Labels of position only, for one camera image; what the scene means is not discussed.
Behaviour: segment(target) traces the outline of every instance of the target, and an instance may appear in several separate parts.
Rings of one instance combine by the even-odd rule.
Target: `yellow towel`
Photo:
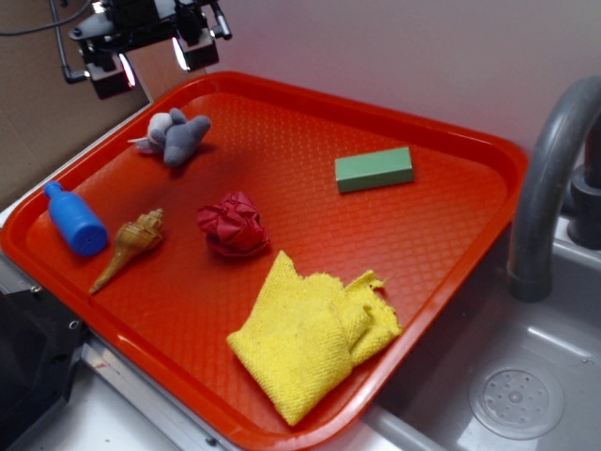
[[[394,310],[373,291],[382,286],[372,271],[347,287],[325,273],[305,278],[284,252],[277,256],[227,343],[290,426],[401,334]]]

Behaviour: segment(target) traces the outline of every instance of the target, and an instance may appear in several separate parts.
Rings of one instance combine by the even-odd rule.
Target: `toy bottle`
[[[57,181],[44,185],[50,199],[48,212],[70,249],[80,256],[93,256],[108,241],[106,227],[77,194],[63,191]]]

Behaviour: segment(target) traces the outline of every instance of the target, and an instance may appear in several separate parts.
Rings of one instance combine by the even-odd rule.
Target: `drain cover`
[[[534,439],[559,423],[563,391],[541,367],[500,361],[476,374],[470,388],[470,405],[480,423],[497,435]]]

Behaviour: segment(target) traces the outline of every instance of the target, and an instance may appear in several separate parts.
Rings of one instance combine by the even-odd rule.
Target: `gray stuffed animal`
[[[132,140],[143,153],[160,154],[170,167],[178,167],[193,156],[210,129],[210,119],[198,116],[187,120],[181,111],[157,113],[150,119],[147,138]]]

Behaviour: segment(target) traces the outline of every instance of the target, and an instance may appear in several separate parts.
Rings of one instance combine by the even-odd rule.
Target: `gray sink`
[[[601,449],[601,256],[555,240],[550,297],[523,303],[508,248],[505,233],[378,396],[401,432],[371,426],[402,449]]]

